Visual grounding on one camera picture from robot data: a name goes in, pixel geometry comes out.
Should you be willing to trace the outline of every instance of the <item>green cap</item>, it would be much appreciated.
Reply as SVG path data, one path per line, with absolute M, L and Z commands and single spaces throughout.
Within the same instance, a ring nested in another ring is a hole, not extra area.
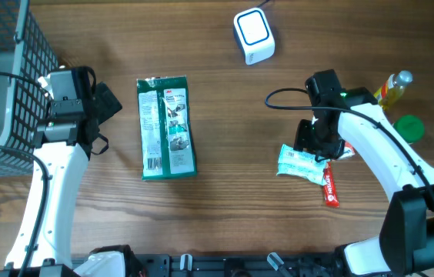
M 424 135 L 424 124 L 414 115 L 401 117 L 393 127 L 408 143 L 417 142 Z

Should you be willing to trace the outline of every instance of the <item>yellow bottle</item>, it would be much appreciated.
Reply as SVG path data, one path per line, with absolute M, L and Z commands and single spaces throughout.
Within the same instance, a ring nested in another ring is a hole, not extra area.
M 402 70 L 398 75 L 392 74 L 388 81 L 374 94 L 374 97 L 383 110 L 386 110 L 402 97 L 405 88 L 411 82 L 412 73 L 406 70 Z

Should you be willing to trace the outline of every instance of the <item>gray basket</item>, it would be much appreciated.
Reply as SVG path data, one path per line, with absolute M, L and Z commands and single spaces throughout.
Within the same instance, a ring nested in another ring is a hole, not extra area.
M 0 0 L 0 72 L 37 81 L 57 67 L 28 1 Z M 32 132 L 48 101 L 35 86 L 0 76 L 0 145 L 32 153 Z M 31 174 L 32 166 L 31 159 L 0 151 L 0 176 Z

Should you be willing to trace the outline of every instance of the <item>white device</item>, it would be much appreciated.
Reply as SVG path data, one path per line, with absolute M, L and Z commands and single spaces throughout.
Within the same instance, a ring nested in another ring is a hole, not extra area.
M 247 65 L 270 58 L 275 51 L 272 31 L 260 8 L 251 8 L 234 17 L 234 36 Z

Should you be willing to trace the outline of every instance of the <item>red wrapper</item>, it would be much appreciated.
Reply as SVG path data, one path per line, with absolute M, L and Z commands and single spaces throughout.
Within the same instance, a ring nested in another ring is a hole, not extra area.
M 337 197 L 337 191 L 335 190 L 332 166 L 330 166 L 330 162 L 326 164 L 323 178 L 325 179 L 325 185 L 323 186 L 323 192 L 325 193 L 325 203 L 330 207 L 338 208 L 339 197 Z
M 346 145 L 343 147 L 343 154 L 337 160 L 347 159 L 354 156 L 355 154 L 356 151 L 354 150 L 354 147 L 350 143 L 346 142 Z

